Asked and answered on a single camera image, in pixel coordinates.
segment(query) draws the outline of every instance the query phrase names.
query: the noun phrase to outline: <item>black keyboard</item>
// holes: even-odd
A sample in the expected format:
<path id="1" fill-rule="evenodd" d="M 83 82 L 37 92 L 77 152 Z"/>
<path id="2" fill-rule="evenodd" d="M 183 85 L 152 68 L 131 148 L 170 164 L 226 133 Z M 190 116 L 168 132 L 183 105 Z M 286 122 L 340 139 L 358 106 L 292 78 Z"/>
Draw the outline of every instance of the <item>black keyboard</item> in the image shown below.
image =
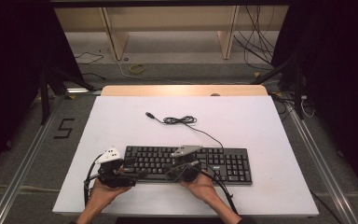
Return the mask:
<path id="1" fill-rule="evenodd" d="M 132 165 L 124 165 L 124 172 L 137 174 L 146 169 L 148 175 L 141 182 L 172 182 L 166 175 L 175 158 L 171 154 L 178 147 L 137 147 L 126 148 L 124 160 L 135 158 Z M 246 148 L 204 147 L 195 151 L 200 167 L 209 175 L 220 179 L 225 185 L 251 185 L 252 175 Z"/>

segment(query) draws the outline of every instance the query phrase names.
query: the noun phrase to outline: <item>person's right hand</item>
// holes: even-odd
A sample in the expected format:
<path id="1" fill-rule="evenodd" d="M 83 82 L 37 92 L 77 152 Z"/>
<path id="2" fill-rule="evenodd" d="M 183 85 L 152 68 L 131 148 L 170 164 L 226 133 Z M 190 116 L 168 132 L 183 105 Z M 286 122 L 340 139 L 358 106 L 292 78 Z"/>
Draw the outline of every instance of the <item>person's right hand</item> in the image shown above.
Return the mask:
<path id="1" fill-rule="evenodd" d="M 193 182 L 179 182 L 180 185 L 190 190 L 190 192 L 198 199 L 209 204 L 213 200 L 220 200 L 214 189 L 212 180 L 203 174 L 199 174 Z"/>

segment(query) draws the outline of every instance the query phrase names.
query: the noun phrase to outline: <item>wooden desk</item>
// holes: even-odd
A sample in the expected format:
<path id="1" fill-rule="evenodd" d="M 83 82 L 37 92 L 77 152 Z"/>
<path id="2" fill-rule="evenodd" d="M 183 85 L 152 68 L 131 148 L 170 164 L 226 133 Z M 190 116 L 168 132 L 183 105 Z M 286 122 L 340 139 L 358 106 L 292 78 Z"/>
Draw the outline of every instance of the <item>wooden desk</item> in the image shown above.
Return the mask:
<path id="1" fill-rule="evenodd" d="M 221 97 L 210 97 L 219 93 Z M 197 128 L 225 147 L 248 148 L 252 186 L 227 186 L 240 215 L 314 217 L 319 214 L 296 162 L 275 105 L 262 86 L 108 86 L 97 97 L 53 212 L 78 215 L 82 185 L 93 158 L 115 146 L 218 147 L 186 126 L 167 127 L 146 117 L 191 115 Z M 225 200 L 221 189 L 219 196 Z M 217 217 L 176 183 L 137 183 L 107 206 L 115 217 Z"/>

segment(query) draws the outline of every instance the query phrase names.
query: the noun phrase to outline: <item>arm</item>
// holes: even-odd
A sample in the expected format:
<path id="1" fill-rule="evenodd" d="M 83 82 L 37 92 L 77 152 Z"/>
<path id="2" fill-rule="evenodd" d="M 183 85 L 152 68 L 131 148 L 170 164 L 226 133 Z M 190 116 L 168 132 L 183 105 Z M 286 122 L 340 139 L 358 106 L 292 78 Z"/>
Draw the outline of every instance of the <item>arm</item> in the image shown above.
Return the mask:
<path id="1" fill-rule="evenodd" d="M 103 184 L 100 180 L 95 179 L 94 186 L 91 190 L 89 202 L 86 208 L 77 219 L 77 224 L 89 224 L 91 221 L 101 214 L 103 209 L 110 204 L 119 194 L 126 192 L 128 188 L 111 189 Z"/>
<path id="2" fill-rule="evenodd" d="M 208 204 L 226 224 L 237 224 L 241 217 L 235 214 L 217 195 L 212 180 L 202 174 L 191 183 L 181 181 L 180 185 L 190 190 L 198 199 Z"/>

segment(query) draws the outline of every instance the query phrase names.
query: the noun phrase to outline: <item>white tabletop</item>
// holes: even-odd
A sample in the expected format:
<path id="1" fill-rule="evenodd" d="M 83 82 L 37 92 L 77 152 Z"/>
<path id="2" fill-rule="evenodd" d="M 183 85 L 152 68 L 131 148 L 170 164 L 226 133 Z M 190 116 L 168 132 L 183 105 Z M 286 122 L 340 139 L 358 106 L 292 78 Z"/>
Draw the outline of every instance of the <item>white tabletop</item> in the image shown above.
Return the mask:
<path id="1" fill-rule="evenodd" d="M 193 116 L 197 118 L 193 127 L 213 136 L 224 147 L 248 149 L 254 184 L 227 187 L 234 194 L 233 202 L 240 215 L 319 214 L 269 96 L 97 97 L 53 212 L 72 215 L 83 211 L 83 181 L 94 159 L 111 146 L 122 155 L 126 146 L 219 147 L 203 133 L 185 125 L 160 124 L 145 112 L 160 120 Z M 227 202 L 223 191 L 219 187 L 216 190 Z M 137 183 L 103 213 L 118 217 L 216 216 L 176 183 Z"/>

